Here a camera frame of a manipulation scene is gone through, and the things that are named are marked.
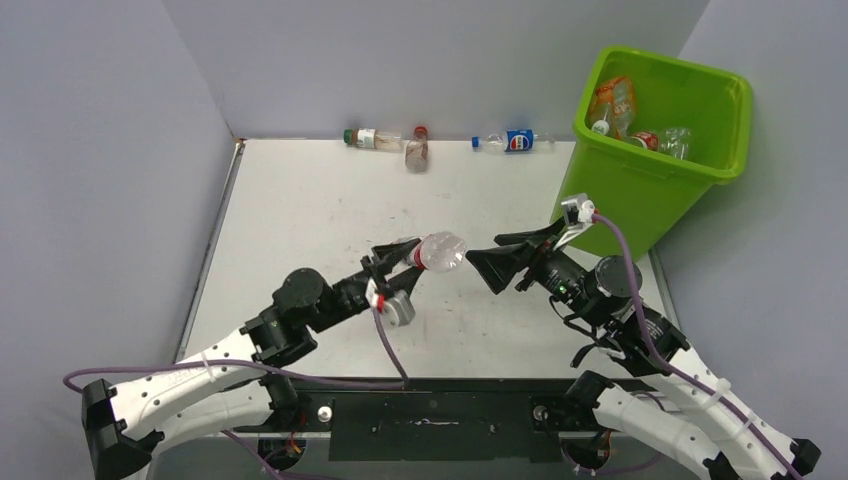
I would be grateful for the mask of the red blue label bottle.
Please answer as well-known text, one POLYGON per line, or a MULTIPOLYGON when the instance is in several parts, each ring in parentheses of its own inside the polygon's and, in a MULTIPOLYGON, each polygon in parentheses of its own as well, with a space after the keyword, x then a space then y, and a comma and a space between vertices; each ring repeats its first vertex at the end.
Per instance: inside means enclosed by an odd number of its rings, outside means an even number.
POLYGON ((421 237, 402 237, 395 244, 418 240, 404 262, 421 270, 444 273, 457 268, 464 260, 466 241, 450 231, 430 233, 421 237))

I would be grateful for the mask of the red cap small bottle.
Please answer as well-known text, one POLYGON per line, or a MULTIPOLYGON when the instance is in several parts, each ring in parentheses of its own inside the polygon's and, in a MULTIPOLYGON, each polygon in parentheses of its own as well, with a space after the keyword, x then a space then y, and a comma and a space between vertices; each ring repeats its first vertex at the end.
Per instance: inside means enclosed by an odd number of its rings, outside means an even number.
POLYGON ((405 166, 408 172, 424 173, 428 167, 428 130, 418 126, 406 145, 405 166))

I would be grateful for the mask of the red label clear bottle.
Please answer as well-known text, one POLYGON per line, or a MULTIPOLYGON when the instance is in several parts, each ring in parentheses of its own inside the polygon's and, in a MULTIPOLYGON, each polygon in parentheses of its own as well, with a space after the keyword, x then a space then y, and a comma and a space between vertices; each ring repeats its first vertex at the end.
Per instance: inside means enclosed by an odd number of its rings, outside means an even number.
POLYGON ((632 132, 630 135, 623 137, 622 140, 627 144, 649 151, 658 151, 660 147, 659 134, 651 130, 632 132))

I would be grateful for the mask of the orange bottle white cap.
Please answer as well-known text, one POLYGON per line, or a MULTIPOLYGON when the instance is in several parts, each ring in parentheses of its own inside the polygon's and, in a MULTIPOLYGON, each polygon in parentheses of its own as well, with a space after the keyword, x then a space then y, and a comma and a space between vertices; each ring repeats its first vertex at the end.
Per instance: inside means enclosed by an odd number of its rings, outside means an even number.
POLYGON ((586 125, 598 134, 621 139, 627 135, 637 115, 632 80, 614 77, 600 84, 590 102, 586 125))

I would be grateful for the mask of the blue label water bottle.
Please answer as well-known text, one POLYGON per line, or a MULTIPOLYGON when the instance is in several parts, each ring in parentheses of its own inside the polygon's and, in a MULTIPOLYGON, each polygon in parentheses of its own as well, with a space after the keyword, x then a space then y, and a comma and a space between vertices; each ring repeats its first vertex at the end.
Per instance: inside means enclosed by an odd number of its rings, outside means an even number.
POLYGON ((659 132, 657 151, 670 157, 687 160, 692 143, 692 132, 686 127, 668 127, 659 132))

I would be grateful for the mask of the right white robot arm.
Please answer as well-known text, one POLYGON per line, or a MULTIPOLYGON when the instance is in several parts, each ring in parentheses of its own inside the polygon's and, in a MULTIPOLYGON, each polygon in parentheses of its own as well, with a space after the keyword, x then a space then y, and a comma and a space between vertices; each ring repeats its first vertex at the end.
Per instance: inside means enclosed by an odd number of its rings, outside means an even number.
POLYGON ((628 247, 589 270, 565 254, 564 246, 588 227, 585 221, 557 221, 541 230, 498 235, 494 248, 466 255, 494 293, 508 286, 519 291, 543 287, 552 302, 568 307, 565 325, 676 407, 668 413, 649 406, 588 371, 568 390, 569 421, 579 428, 597 424, 625 433, 701 479, 801 479, 810 474, 820 459, 819 447, 765 422, 705 364, 677 327, 644 303, 628 247))

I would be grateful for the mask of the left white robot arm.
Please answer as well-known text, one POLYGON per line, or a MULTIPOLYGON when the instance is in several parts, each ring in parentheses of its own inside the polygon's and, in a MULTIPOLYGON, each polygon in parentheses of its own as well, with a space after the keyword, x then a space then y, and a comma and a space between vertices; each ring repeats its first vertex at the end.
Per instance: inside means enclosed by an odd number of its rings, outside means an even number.
POLYGON ((290 428, 303 402, 284 367, 316 349, 314 334, 367 310, 413 318, 410 295, 423 271, 392 271, 420 243, 375 246, 360 271, 335 284, 315 269, 294 270, 270 306, 210 347, 146 368, 136 380, 83 387, 81 420, 95 477, 125 479, 167 448, 221 430, 290 428))

